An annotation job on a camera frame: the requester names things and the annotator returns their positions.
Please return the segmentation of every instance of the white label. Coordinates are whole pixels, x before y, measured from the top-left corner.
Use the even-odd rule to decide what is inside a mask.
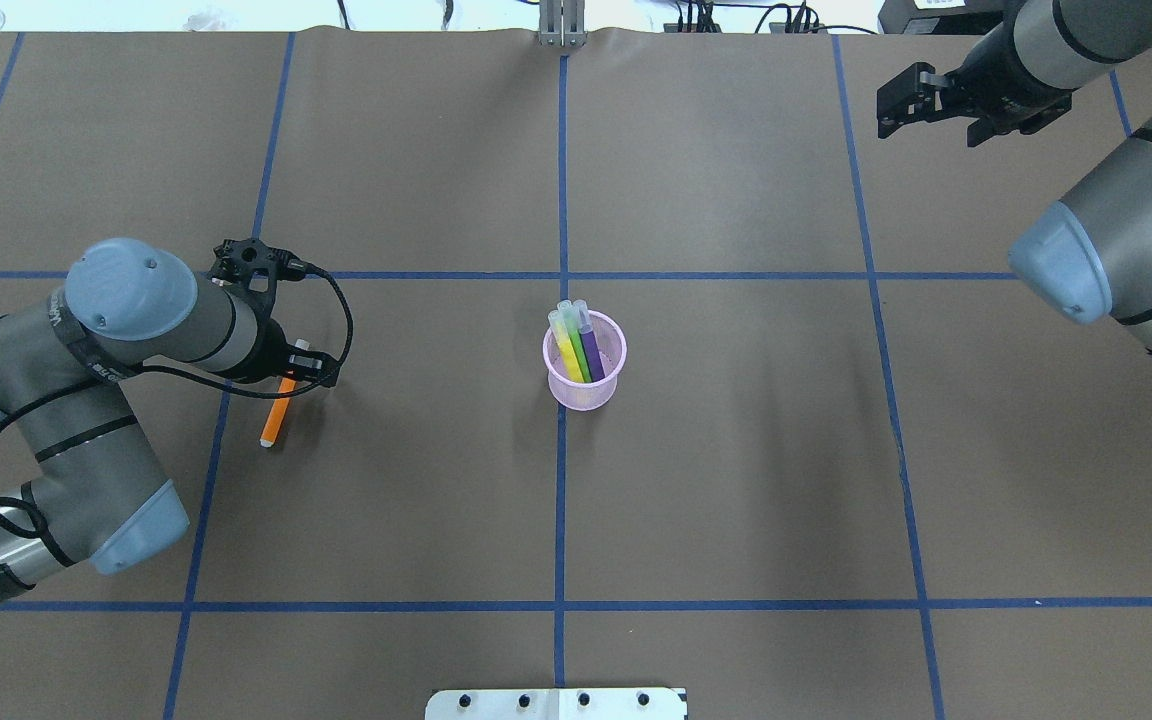
[[[917,18],[905,23],[905,35],[932,35],[941,18]]]

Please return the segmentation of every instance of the white bracket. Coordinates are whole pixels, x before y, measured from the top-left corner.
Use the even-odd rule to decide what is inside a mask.
[[[687,691],[676,688],[441,691],[425,720],[687,720]]]
[[[540,0],[540,45],[579,47],[585,37],[585,0]]]

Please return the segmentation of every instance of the white mounting plate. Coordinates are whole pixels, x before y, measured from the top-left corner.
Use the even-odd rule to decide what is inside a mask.
[[[522,697],[526,697],[525,707],[520,703]],[[586,705],[581,705],[581,700],[588,700]],[[687,720],[687,691],[672,688],[441,691],[429,698],[425,720]]]

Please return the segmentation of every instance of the black cable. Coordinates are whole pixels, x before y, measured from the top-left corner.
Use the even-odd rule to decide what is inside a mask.
[[[219,389],[220,392],[228,392],[230,395],[237,395],[240,397],[256,397],[256,400],[282,400],[282,397],[296,397],[297,395],[305,395],[306,392],[321,386],[321,384],[327,382],[329,379],[338,377],[340,373],[340,366],[344,365],[346,357],[349,356],[349,348],[353,347],[353,313],[349,311],[349,302],[344,297],[344,293],[340,290],[338,280],[332,276],[332,273],[326,272],[324,268],[313,264],[308,264],[305,268],[306,274],[319,275],[319,278],[328,281],[332,286],[332,290],[338,296],[340,301],[340,310],[344,313],[344,348],[340,351],[340,359],[338,365],[332,369],[332,372],[314,379],[313,382],[306,384],[306,386],[298,387],[291,392],[255,392],[250,389],[242,389],[237,387],[228,386],[228,384],[212,381],[210,378],[204,378],[202,376],[188,372],[188,370],[182,370],[179,367],[172,367],[169,365],[142,365],[138,367],[143,373],[164,373],[165,376],[174,376],[177,378],[187,379],[188,381],[194,381],[197,384],[204,384],[210,388]]]
[[[859,29],[861,32],[869,32],[869,35],[881,35],[867,26],[813,26],[809,32],[820,32],[823,29]]]
[[[83,392],[84,389],[88,388],[93,388],[96,386],[99,386],[99,384],[101,384],[101,381],[97,381],[96,378],[91,378],[88,379],[86,381],[76,382],[69,387],[63,387],[58,391],[50,392],[47,393],[47,395],[38,397],[36,401],[29,402],[29,404],[26,406],[22,406],[18,410],[13,411],[13,414],[8,414],[6,418],[2,418],[0,420],[0,435],[3,433],[3,430],[8,429],[13,423],[15,423],[15,420],[24,418],[24,416],[32,414],[35,410],[40,409],[40,407],[46,406],[52,401],[60,400],[61,397],[65,397],[67,395],[73,395],[73,393]],[[0,497],[0,507],[15,507],[15,509],[24,510],[29,516],[29,521],[33,523],[33,529],[26,530],[13,523],[12,520],[7,520],[6,516],[3,516],[0,513],[0,528],[6,530],[6,532],[26,539],[37,539],[46,535],[47,520],[45,518],[44,515],[41,515],[41,510],[38,510],[37,505],[32,502],[26,502],[24,500],[17,500],[17,498],[14,497]]]
[[[344,0],[338,0],[338,8],[340,8],[340,22],[344,23],[346,29],[353,29],[349,26],[349,10],[344,9]]]
[[[756,24],[755,26],[755,35],[758,35],[758,31],[763,29],[763,23],[767,22],[768,15],[771,15],[772,12],[775,10],[776,8],[785,8],[785,23],[788,26],[788,23],[790,23],[790,16],[794,13],[794,8],[791,8],[791,6],[788,3],[776,3],[768,6],[767,12],[763,14],[763,17],[758,18],[758,24]]]

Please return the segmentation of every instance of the yellow marker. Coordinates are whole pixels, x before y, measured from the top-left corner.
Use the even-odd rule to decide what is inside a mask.
[[[308,350],[310,343],[298,340],[296,341],[296,347],[301,350]],[[283,381],[278,384],[279,395],[293,392],[293,389],[296,389],[296,381],[291,378],[283,378]],[[280,397],[274,401],[274,406],[270,408],[270,418],[265,420],[265,429],[260,432],[260,447],[274,447],[274,441],[278,439],[278,430],[283,427],[283,417],[287,415],[287,407],[290,404],[291,397]]]
[[[550,331],[554,333],[554,342],[558,343],[558,355],[562,356],[563,366],[567,367],[567,379],[571,382],[584,382],[585,378],[579,373],[579,361],[576,359],[576,350],[573,348],[571,338],[563,327],[562,316],[558,310],[550,310]]]

